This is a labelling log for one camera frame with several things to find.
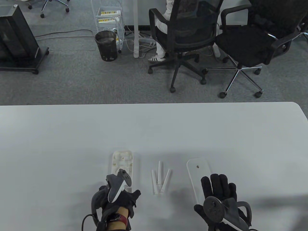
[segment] trash can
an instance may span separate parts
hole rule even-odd
[[[118,53],[116,47],[116,34],[114,32],[109,30],[98,32],[95,35],[95,41],[102,60],[106,62],[116,60]]]

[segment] gloved hand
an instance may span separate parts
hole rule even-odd
[[[97,230],[104,230],[105,222],[108,216],[116,213],[120,207],[126,208],[128,210],[128,217],[132,218],[134,216],[133,207],[136,207],[136,200],[141,195],[139,190],[136,190],[133,193],[129,193],[124,190],[113,203],[108,201],[108,186],[101,186],[99,188],[99,192],[101,192],[101,190],[103,190],[103,193],[100,194],[101,197],[97,198],[95,202],[95,209],[102,208],[102,219],[97,224]],[[126,230],[131,230],[129,220]]]
[[[223,201],[228,198],[234,198],[237,201],[237,194],[236,194],[236,185],[234,183],[228,184],[228,178],[226,175],[218,175],[212,174],[211,181],[210,179],[205,176],[201,179],[201,185],[204,193],[204,197],[207,198],[209,196],[216,197],[220,201]],[[211,221],[205,214],[202,205],[195,205],[194,210],[205,220],[205,222],[209,226],[209,231],[214,231],[219,229],[220,231],[236,231],[231,226],[225,223],[214,223]],[[250,222],[248,221],[247,217],[243,213],[242,210],[238,209],[240,217],[249,225],[251,226]]]

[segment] white plastic stick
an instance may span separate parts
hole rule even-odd
[[[161,161],[158,162],[157,184],[161,185]]]
[[[152,181],[153,181],[154,194],[158,194],[157,184],[156,184],[156,177],[155,177],[154,170],[152,170]]]
[[[165,178],[165,180],[164,180],[163,187],[162,187],[161,190],[160,190],[161,193],[164,193],[164,192],[165,192],[166,186],[168,185],[169,180],[170,180],[170,174],[171,174],[171,169],[168,169],[168,172],[167,172],[167,174],[166,174],[166,178]]]

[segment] finger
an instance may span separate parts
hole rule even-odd
[[[132,197],[134,198],[135,201],[139,198],[140,195],[141,195],[140,190],[136,190],[135,192],[132,193]]]
[[[229,189],[230,189],[230,197],[233,197],[237,201],[236,185],[234,183],[230,183]]]
[[[195,205],[193,208],[203,219],[206,217],[206,214],[204,212],[202,205]]]
[[[228,185],[228,178],[224,174],[220,174],[219,178],[220,178],[220,183],[221,183],[221,186],[222,186],[224,197],[229,198],[230,197],[230,188],[229,188],[229,185]]]
[[[224,194],[222,191],[219,175],[212,174],[211,182],[212,182],[212,187],[213,187],[213,195],[221,200]]]
[[[202,177],[201,185],[203,189],[204,198],[213,196],[211,181],[207,176]]]

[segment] sneaker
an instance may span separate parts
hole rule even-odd
[[[149,58],[149,59],[148,59],[148,61],[149,61],[150,63],[158,63],[158,62],[162,62],[162,61],[165,61],[165,60],[166,60],[165,57],[160,58],[160,57],[158,57],[158,55],[153,56],[152,58]]]

